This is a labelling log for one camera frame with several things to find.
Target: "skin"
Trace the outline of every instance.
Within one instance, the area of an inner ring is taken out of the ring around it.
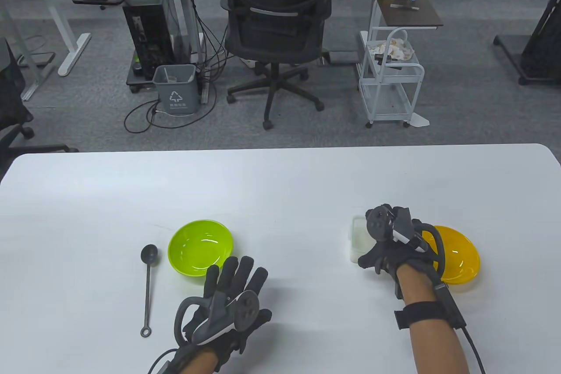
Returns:
[[[397,270],[405,305],[436,301],[425,274],[404,264]],[[444,320],[423,320],[409,327],[415,365],[419,374],[469,374],[462,346],[453,328]],[[206,348],[181,374],[212,374],[218,364],[215,352]]]

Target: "gray trash bin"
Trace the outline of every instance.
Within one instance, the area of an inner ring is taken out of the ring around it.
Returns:
[[[156,69],[152,82],[166,113],[185,115],[199,111],[201,102],[195,73],[192,64],[163,65]]]

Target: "glove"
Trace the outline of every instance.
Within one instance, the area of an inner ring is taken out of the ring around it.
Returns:
[[[247,282],[251,269],[253,268],[253,259],[248,256],[243,256],[240,260],[240,266],[238,267],[238,259],[234,256],[229,257],[224,262],[224,267],[222,268],[222,274],[219,278],[219,268],[216,265],[210,266],[206,271],[206,280],[203,292],[203,298],[209,298],[214,295],[217,290],[221,292],[226,292],[228,300],[236,298],[244,290],[252,290],[259,295],[265,280],[267,279],[268,272],[262,267],[255,270],[255,273],[251,277],[250,281]],[[228,362],[230,355],[233,351],[239,350],[242,354],[246,347],[247,338],[256,329],[263,326],[271,320],[272,312],[270,310],[260,310],[259,314],[254,321],[254,323],[243,332],[237,330],[230,330],[205,344],[202,347],[209,347],[218,356],[218,365],[215,369],[216,372],[220,370],[220,367]],[[195,311],[193,319],[187,323],[183,332],[185,338],[191,342],[193,332],[195,329],[208,318],[209,311],[208,308],[203,308],[199,306],[199,309]]]
[[[399,284],[397,269],[402,264],[411,263],[411,266],[417,270],[426,266],[426,269],[430,270],[437,259],[438,256],[432,249],[421,253],[402,242],[387,240],[377,242],[372,250],[359,257],[359,266],[362,268],[374,267],[376,274],[380,274],[381,270],[384,270],[390,274],[396,284]]]

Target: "floor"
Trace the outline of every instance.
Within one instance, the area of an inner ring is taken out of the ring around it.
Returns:
[[[124,117],[135,106],[155,99],[156,92],[134,95],[124,83],[134,48],[122,11],[118,7],[100,11],[60,0],[74,31],[92,32],[92,40],[68,77],[54,73],[26,103],[35,116],[30,126],[36,137],[18,143],[64,142],[84,152],[542,143],[561,158],[559,88],[519,86],[506,58],[492,45],[497,33],[531,33],[547,0],[431,1],[444,26],[410,37],[426,71],[417,113],[430,120],[429,127],[405,129],[380,123],[366,129],[353,68],[312,64],[309,80],[301,85],[321,98],[325,110],[318,113],[312,104],[281,93],[273,104],[275,127],[265,132],[261,126],[265,96],[240,97],[233,105],[226,102],[228,86],[255,78],[234,58],[216,83],[216,108],[205,119],[177,130],[151,128],[143,134],[129,134]],[[57,59],[62,60],[64,44],[44,3],[7,3],[21,33],[43,35],[46,45],[40,51],[56,51]],[[218,3],[197,0],[203,20],[222,35],[226,13]],[[356,33],[367,29],[369,8],[370,0],[333,0],[324,45],[355,48]],[[37,44],[38,39],[29,40],[30,47]],[[178,120],[157,118],[160,124],[177,124]],[[132,128],[145,125],[144,113],[132,115]]]

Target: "spoon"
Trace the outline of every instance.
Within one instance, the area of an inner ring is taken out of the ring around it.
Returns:
[[[140,331],[140,336],[147,338],[152,333],[152,329],[148,326],[148,314],[150,313],[150,266],[156,263],[158,259],[158,247],[154,244],[148,244],[142,249],[140,259],[146,264],[146,304],[144,304],[144,327]]]

